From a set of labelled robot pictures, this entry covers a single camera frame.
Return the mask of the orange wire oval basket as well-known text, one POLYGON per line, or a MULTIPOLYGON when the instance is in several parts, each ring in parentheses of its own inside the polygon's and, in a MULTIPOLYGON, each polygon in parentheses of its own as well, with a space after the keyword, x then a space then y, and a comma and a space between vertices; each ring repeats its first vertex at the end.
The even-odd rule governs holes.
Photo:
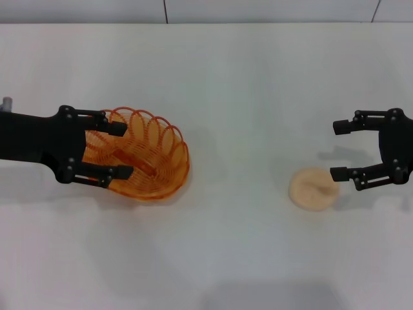
POLYGON ((127 180, 113 180, 109 190, 141 202, 173 196, 185 183, 190 155, 181 131, 165 118, 145 110, 117 107, 106 110, 109 122, 126 123, 124 136, 86 132, 85 162, 128 165, 134 171, 127 180))

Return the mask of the round beige bread bun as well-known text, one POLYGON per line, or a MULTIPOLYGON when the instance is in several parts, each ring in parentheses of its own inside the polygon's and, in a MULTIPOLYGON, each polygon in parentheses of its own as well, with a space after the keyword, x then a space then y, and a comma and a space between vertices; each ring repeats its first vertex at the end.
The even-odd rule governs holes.
POLYGON ((298 170, 292 177, 288 194, 292 202, 301 209, 321 212, 330 208, 339 197, 339 184, 330 173, 319 167, 298 170))

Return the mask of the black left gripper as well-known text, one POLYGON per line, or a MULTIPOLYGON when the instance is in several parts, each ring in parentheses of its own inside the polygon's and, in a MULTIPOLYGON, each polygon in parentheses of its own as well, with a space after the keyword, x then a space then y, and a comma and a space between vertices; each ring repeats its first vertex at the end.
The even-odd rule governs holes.
POLYGON ((128 165, 83 163, 85 130, 123 136, 126 123, 109 121, 104 110, 61 106, 50 117, 0 112, 0 160, 39 163, 52 170, 59 183, 79 183, 107 189, 113 180, 128 180, 128 165))

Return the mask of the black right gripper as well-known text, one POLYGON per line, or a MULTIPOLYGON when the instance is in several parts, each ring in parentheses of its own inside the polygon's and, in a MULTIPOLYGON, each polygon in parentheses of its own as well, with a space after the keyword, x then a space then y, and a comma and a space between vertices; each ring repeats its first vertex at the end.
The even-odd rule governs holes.
POLYGON ((335 182, 352 180, 357 191, 390 184, 405 184, 413 171, 413 119, 400 108, 387 111, 356 110, 351 120, 333 122, 335 135, 378 131, 381 164, 330 168, 335 182))

